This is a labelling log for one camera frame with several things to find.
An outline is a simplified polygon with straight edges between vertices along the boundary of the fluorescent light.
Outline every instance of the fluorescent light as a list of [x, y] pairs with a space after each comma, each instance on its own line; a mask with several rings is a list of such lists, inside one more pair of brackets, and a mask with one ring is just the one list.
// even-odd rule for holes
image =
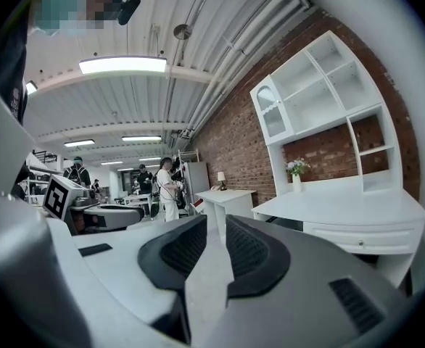
[[161, 160], [161, 157], [147, 157], [146, 159], [139, 159], [139, 161], [155, 161]]
[[110, 161], [110, 162], [102, 162], [102, 165], [113, 165], [113, 164], [122, 164], [122, 161]]
[[109, 71], [152, 71], [163, 73], [166, 58], [156, 57], [106, 57], [87, 59], [79, 63], [84, 75]]
[[95, 144], [93, 139], [86, 139], [85, 141], [75, 141], [65, 143], [66, 147], [76, 147], [76, 146], [85, 146], [87, 144]]
[[160, 136], [124, 136], [124, 142], [135, 142], [135, 141], [160, 141]]
[[27, 94], [32, 94], [37, 91], [37, 85], [33, 81], [29, 81], [25, 84], [25, 88], [27, 89]]

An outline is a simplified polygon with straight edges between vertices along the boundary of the table lamp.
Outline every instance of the table lamp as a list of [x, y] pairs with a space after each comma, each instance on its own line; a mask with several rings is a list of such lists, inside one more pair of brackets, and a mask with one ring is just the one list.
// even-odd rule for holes
[[220, 190], [221, 191], [225, 191], [227, 189], [226, 185], [224, 184], [225, 179], [226, 179], [226, 176], [224, 175], [224, 172], [220, 171], [218, 173], [218, 181], [220, 181]]

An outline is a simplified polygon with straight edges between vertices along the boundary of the red brick wall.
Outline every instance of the red brick wall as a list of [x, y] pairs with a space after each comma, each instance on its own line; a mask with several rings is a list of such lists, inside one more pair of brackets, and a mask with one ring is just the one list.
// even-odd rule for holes
[[[249, 92], [266, 75], [327, 30], [334, 32], [351, 48], [379, 87], [400, 142], [404, 187], [413, 197], [418, 198], [420, 167], [416, 137], [401, 95], [372, 51], [348, 27], [321, 10], [298, 25], [267, 53], [194, 137], [191, 144], [193, 148], [198, 148], [202, 160], [207, 162], [211, 185], [218, 184], [217, 172], [223, 171], [228, 187], [257, 191], [255, 204], [262, 204], [275, 197], [268, 151]], [[361, 151], [383, 144], [375, 117], [358, 121], [353, 128], [359, 135]], [[287, 161], [304, 157], [312, 165], [311, 171], [303, 177], [304, 181], [358, 174], [346, 125], [287, 144], [284, 153]], [[367, 173], [385, 170], [387, 167], [385, 153], [368, 155], [363, 159], [363, 168]]]

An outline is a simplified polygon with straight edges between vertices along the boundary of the flower vase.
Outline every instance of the flower vase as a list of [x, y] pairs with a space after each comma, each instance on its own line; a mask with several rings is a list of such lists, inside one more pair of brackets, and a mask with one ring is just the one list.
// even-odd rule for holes
[[301, 178], [299, 175], [292, 174], [293, 192], [301, 192]]

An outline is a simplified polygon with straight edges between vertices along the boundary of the refrigerator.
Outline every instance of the refrigerator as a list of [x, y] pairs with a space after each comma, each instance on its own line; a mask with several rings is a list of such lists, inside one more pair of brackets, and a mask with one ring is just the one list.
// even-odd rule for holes
[[185, 162], [183, 176], [189, 203], [199, 199], [199, 192], [209, 191], [210, 181], [207, 177], [206, 162]]

